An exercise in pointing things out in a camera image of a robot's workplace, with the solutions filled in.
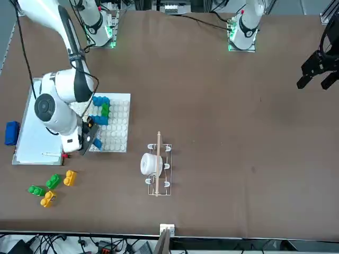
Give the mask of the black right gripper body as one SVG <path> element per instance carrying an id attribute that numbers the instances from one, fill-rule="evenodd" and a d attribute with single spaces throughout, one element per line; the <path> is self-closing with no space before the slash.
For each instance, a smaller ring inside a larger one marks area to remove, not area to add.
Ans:
<path id="1" fill-rule="evenodd" d="M 79 154 L 83 156 L 91 148 L 94 139 L 96 138 L 97 132 L 99 130 L 99 125 L 94 123 L 91 127 L 87 122 L 82 123 L 82 147 L 79 149 Z"/>

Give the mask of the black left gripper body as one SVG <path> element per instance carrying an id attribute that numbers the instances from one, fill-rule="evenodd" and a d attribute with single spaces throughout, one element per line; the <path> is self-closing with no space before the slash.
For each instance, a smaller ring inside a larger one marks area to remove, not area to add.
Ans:
<path id="1" fill-rule="evenodd" d="M 320 73 L 338 71 L 338 50 L 320 51 Z"/>

